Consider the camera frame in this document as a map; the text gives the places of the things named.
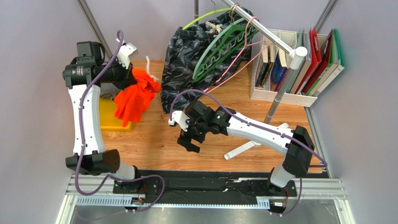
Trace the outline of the orange mesh shorts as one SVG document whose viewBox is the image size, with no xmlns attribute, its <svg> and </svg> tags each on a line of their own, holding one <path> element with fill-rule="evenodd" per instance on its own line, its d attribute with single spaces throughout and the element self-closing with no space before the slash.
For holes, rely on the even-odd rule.
<svg viewBox="0 0 398 224">
<path fill-rule="evenodd" d="M 160 92 L 158 79 L 149 70 L 133 68 L 132 76 L 137 83 L 121 90 L 114 99 L 116 110 L 114 116 L 126 127 L 129 122 L 140 122 L 142 115 L 148 110 L 155 95 Z"/>
</svg>

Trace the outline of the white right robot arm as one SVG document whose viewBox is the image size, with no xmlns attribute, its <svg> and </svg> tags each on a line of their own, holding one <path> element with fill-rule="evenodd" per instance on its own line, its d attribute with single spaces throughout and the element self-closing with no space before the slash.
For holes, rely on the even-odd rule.
<svg viewBox="0 0 398 224">
<path fill-rule="evenodd" d="M 314 144 L 306 128 L 295 129 L 271 126 L 250 119 L 233 109 L 219 106 L 217 110 L 202 102 L 193 101 L 184 111 L 170 114 L 170 126 L 180 126 L 178 144 L 188 152 L 200 152 L 200 147 L 192 140 L 202 143 L 207 133 L 236 136 L 249 140 L 242 148 L 256 144 L 267 146 L 284 156 L 283 161 L 272 169 L 264 187 L 268 196 L 288 194 L 288 183 L 294 178 L 303 178 L 308 174 L 314 153 Z"/>
</svg>

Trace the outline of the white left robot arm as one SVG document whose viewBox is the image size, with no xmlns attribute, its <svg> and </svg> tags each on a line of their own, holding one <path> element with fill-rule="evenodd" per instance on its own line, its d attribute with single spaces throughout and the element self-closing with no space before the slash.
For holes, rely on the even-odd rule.
<svg viewBox="0 0 398 224">
<path fill-rule="evenodd" d="M 78 55 L 63 71 L 71 98 L 75 143 L 73 155 L 65 159 L 76 175 L 105 175 L 116 182 L 131 182 L 140 177 L 137 167 L 121 161 L 118 150 L 106 150 L 100 129 L 99 101 L 101 85 L 120 87 L 135 84 L 130 77 L 130 60 L 138 54 L 131 43 L 119 42 L 111 59 L 105 61 L 105 48 L 99 42 L 78 42 Z"/>
</svg>

